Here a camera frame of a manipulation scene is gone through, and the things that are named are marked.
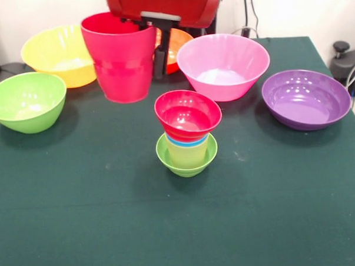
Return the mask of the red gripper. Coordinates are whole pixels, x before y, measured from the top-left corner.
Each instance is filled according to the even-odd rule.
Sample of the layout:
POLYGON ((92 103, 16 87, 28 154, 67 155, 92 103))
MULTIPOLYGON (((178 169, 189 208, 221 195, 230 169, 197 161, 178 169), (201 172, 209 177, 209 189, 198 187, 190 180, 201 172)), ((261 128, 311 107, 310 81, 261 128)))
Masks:
POLYGON ((107 0, 111 13, 122 23, 146 29, 142 18, 159 18, 153 25, 161 30, 161 42, 154 51, 154 78, 161 79, 167 72, 168 49, 172 21, 179 26, 206 28, 214 19, 221 0, 107 0))

